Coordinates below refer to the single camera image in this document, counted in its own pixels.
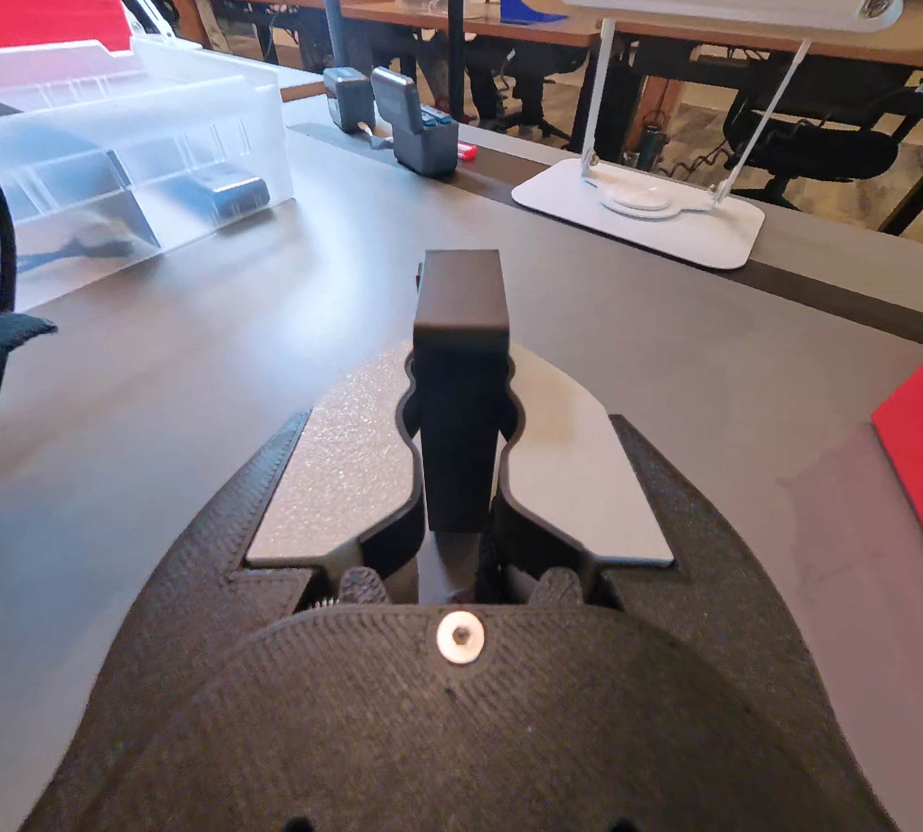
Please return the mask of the blue bin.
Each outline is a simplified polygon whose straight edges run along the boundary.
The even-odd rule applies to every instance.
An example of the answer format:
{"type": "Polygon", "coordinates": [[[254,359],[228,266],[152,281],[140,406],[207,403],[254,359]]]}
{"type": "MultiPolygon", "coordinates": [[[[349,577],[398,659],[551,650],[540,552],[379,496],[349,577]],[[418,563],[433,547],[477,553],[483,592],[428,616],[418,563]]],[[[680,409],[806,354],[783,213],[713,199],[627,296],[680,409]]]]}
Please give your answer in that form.
{"type": "Polygon", "coordinates": [[[560,13],[539,12],[523,0],[499,0],[500,19],[504,24],[550,24],[567,19],[560,13]]]}

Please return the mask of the black stand pole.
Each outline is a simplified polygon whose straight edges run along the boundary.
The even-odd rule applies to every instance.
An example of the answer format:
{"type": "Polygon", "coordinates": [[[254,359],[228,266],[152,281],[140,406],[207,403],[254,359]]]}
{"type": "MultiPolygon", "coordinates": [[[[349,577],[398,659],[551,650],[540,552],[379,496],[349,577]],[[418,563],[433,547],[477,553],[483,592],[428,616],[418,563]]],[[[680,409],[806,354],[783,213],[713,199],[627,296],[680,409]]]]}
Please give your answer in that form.
{"type": "Polygon", "coordinates": [[[448,16],[448,77],[449,77],[449,112],[452,118],[461,123],[464,117],[464,83],[465,83],[465,0],[447,0],[448,16]]]}

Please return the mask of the dark green jug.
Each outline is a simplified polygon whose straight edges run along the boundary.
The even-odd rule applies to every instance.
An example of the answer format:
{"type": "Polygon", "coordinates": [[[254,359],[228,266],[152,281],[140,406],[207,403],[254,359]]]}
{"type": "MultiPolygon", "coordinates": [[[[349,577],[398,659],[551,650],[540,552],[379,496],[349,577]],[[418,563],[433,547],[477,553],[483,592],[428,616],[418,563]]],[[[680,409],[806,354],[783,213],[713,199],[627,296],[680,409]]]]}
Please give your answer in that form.
{"type": "Polygon", "coordinates": [[[652,111],[645,117],[636,146],[635,168],[652,172],[657,167],[669,139],[666,124],[666,114],[663,110],[652,111]]]}

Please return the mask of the wooden desk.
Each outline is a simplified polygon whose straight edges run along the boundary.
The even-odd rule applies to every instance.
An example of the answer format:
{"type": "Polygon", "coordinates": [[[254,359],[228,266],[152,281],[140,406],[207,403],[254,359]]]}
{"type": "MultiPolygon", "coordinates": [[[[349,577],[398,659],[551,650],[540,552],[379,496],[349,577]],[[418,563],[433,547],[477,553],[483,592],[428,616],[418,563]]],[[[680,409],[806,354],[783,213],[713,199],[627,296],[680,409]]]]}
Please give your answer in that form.
{"type": "MultiPolygon", "coordinates": [[[[247,2],[254,6],[269,8],[293,7],[296,10],[322,11],[323,0],[231,0],[247,2]]],[[[390,25],[408,26],[423,30],[448,30],[448,17],[399,6],[394,0],[345,0],[342,14],[348,21],[378,22],[390,25]]],[[[921,45],[913,45],[914,38],[921,38],[921,11],[913,10],[910,24],[910,38],[900,45],[899,38],[889,38],[880,47],[871,46],[869,36],[865,43],[846,45],[836,43],[830,37],[812,40],[814,54],[910,65],[921,69],[921,45]]],[[[471,14],[464,19],[463,30],[468,34],[503,39],[521,39],[532,42],[550,43],[571,47],[589,48],[601,34],[602,23],[594,18],[567,17],[550,23],[505,22],[500,16],[499,6],[493,3],[474,3],[471,14]]],[[[723,33],[705,27],[683,27],[675,21],[666,23],[628,23],[618,21],[616,30],[621,35],[637,37],[662,37],[693,41],[696,44],[737,47],[754,50],[793,51],[798,48],[799,39],[776,35],[745,35],[723,33]]]]}

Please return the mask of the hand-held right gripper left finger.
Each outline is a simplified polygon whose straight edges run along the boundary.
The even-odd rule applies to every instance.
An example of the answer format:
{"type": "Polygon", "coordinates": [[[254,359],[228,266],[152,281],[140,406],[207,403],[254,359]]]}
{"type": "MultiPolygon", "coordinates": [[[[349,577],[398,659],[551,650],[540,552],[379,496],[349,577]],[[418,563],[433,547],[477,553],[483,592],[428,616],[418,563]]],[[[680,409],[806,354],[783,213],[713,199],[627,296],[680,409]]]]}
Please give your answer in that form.
{"type": "Polygon", "coordinates": [[[420,549],[422,460],[405,411],[414,409],[412,345],[355,368],[317,402],[247,551],[254,569],[366,566],[399,571],[420,549]]]}

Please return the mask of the clear plastic bin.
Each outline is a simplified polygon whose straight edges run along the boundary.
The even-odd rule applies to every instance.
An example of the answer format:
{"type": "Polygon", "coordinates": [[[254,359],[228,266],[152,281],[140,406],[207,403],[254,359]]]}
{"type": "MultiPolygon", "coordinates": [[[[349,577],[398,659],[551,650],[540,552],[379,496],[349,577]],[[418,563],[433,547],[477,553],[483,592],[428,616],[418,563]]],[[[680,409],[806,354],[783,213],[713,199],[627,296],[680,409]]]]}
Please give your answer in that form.
{"type": "Polygon", "coordinates": [[[1,114],[120,101],[227,79],[281,88],[276,67],[176,38],[136,36],[129,50],[109,50],[97,40],[2,48],[1,114]]]}
{"type": "Polygon", "coordinates": [[[241,79],[3,116],[1,152],[23,312],[294,197],[279,91],[241,79]],[[270,205],[214,225],[170,193],[222,162],[265,180],[270,205]]]}

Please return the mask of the red plastic bin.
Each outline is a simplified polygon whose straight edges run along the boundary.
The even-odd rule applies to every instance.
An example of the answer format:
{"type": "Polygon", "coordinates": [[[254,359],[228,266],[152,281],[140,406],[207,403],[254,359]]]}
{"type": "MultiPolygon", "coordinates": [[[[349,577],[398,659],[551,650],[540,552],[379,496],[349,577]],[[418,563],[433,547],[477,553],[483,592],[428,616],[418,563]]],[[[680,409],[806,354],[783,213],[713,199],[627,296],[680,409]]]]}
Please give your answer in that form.
{"type": "Polygon", "coordinates": [[[922,367],[872,413],[871,422],[918,522],[922,522],[922,367]]]}
{"type": "Polygon", "coordinates": [[[80,41],[130,50],[122,0],[1,0],[3,49],[80,41]]]}

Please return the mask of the black office chair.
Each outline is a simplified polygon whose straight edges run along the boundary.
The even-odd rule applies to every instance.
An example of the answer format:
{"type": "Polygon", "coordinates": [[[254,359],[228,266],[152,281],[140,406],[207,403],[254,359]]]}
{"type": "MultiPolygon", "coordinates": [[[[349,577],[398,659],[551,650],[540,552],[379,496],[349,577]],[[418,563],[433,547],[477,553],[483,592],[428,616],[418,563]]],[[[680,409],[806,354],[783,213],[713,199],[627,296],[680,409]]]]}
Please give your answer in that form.
{"type": "Polygon", "coordinates": [[[747,158],[770,180],[736,195],[795,209],[785,197],[792,180],[846,183],[883,175],[920,120],[906,117],[893,134],[877,128],[895,102],[909,97],[913,72],[900,64],[807,56],[747,158]]]}

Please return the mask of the black usb hub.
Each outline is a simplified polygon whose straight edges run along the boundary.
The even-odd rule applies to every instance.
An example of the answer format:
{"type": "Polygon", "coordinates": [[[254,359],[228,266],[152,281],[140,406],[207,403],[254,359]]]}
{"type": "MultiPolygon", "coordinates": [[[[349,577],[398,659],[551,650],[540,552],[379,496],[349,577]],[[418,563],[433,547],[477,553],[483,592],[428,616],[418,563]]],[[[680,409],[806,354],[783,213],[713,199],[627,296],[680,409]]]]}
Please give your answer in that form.
{"type": "Polygon", "coordinates": [[[228,162],[191,170],[172,181],[172,196],[202,220],[223,225],[270,205],[267,183],[228,162]]]}
{"type": "Polygon", "coordinates": [[[430,249],[412,327],[428,526],[485,531],[508,404],[511,319],[497,249],[430,249]]]}

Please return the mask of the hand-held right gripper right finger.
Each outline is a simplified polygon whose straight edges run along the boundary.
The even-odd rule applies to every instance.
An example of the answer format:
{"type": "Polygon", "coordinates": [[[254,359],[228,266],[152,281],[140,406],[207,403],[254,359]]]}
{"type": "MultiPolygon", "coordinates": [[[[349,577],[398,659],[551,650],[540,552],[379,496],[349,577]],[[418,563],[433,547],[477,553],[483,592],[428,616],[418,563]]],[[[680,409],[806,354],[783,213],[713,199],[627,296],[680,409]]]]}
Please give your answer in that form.
{"type": "Polygon", "coordinates": [[[499,462],[498,530],[524,571],[669,567],[675,556],[604,405],[511,344],[516,426],[499,462]]]}

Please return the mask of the grey battery charger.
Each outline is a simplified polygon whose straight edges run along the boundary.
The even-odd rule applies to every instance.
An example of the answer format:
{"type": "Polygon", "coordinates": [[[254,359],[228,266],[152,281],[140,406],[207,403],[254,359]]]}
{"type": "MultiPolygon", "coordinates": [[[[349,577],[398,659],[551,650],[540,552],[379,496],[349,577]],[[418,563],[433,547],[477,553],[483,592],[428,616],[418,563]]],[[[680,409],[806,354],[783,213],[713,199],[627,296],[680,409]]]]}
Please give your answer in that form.
{"type": "Polygon", "coordinates": [[[375,131],[375,100],[368,76],[350,66],[326,68],[322,74],[329,114],[346,134],[375,131]]]}

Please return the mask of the grey clamp mounts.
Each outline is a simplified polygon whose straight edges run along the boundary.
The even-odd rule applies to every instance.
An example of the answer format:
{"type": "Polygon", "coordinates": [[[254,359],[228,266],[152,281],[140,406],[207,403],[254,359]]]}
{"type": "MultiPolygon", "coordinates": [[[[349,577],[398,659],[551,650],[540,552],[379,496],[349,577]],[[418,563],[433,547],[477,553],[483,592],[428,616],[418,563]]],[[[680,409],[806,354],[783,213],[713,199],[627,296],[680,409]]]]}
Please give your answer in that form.
{"type": "Polygon", "coordinates": [[[426,178],[442,178],[458,164],[459,123],[445,112],[422,104],[416,82],[391,69],[371,74],[377,113],[391,129],[399,164],[426,178]]]}

